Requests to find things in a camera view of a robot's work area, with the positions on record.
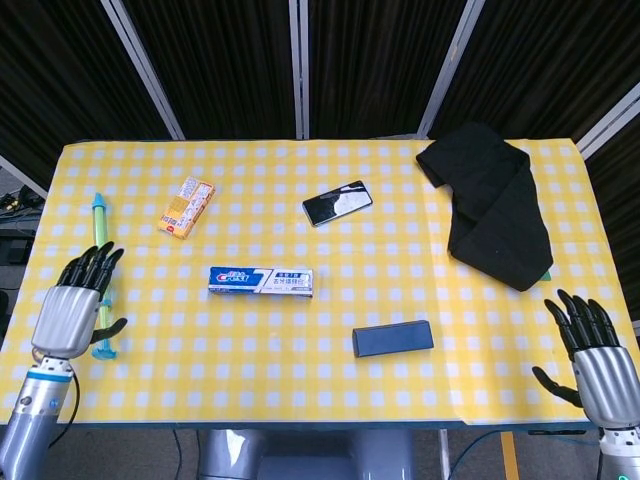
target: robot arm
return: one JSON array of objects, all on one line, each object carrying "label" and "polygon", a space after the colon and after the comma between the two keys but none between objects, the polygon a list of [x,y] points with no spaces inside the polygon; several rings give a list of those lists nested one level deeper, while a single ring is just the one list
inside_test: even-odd
[{"label": "robot arm", "polygon": [[640,480],[640,381],[633,360],[595,300],[587,303],[563,290],[558,296],[568,316],[551,300],[545,305],[560,329],[578,389],[558,385],[539,367],[533,373],[545,389],[584,408],[603,429],[600,478]]},{"label": "robot arm", "polygon": [[72,260],[47,292],[33,334],[34,359],[0,446],[0,472],[6,480],[36,480],[60,409],[75,375],[69,360],[91,343],[110,338],[127,324],[93,330],[100,300],[124,250],[110,256],[113,242],[91,247]]}]

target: green and blue syringe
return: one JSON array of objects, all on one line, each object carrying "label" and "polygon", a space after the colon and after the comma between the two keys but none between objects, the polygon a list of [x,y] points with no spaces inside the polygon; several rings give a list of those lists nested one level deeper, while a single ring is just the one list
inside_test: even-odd
[{"label": "green and blue syringe", "polygon": [[[102,194],[96,193],[93,199],[93,236],[96,245],[101,247],[107,243],[107,205],[102,198]],[[98,321],[100,328],[109,327],[109,312],[111,310],[111,287],[107,288],[104,294],[100,309],[98,310]],[[117,353],[111,348],[109,339],[100,340],[91,351],[91,355],[99,360],[111,360],[116,358]]]}]

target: table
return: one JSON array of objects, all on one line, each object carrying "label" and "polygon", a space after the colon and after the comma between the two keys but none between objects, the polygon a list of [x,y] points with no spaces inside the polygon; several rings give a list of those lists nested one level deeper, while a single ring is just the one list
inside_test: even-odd
[{"label": "table", "polygon": [[[540,365],[574,384],[543,299],[559,287],[597,298],[640,356],[576,147],[511,143],[531,155],[555,259],[552,280],[525,293],[448,255],[450,192],[434,189],[415,161],[426,141],[67,146],[0,353],[0,419],[30,365],[46,289],[92,244],[100,191],[110,237],[126,249],[112,285],[115,313],[130,323],[114,342],[117,361],[86,354],[74,362],[78,422],[584,421],[531,374]],[[215,183],[217,193],[183,241],[156,221],[187,175]],[[312,228],[301,201],[357,179],[373,206]],[[216,264],[312,268],[315,295],[212,295]],[[354,358],[354,327],[415,319],[431,322],[433,350]]]}]

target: black cloth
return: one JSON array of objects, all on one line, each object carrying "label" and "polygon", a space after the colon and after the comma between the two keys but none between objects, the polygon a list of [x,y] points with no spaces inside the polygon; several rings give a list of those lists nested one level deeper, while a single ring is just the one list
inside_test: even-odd
[{"label": "black cloth", "polygon": [[525,291],[553,264],[529,155],[485,125],[469,123],[417,156],[434,187],[453,189],[449,251]]}]

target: black smartphone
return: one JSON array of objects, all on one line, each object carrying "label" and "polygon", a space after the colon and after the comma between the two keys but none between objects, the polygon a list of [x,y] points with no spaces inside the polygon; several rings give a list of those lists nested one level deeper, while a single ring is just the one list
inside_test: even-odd
[{"label": "black smartphone", "polygon": [[302,207],[307,213],[314,227],[322,225],[334,218],[342,217],[373,203],[369,192],[361,180],[344,185],[330,192],[302,202]]}]

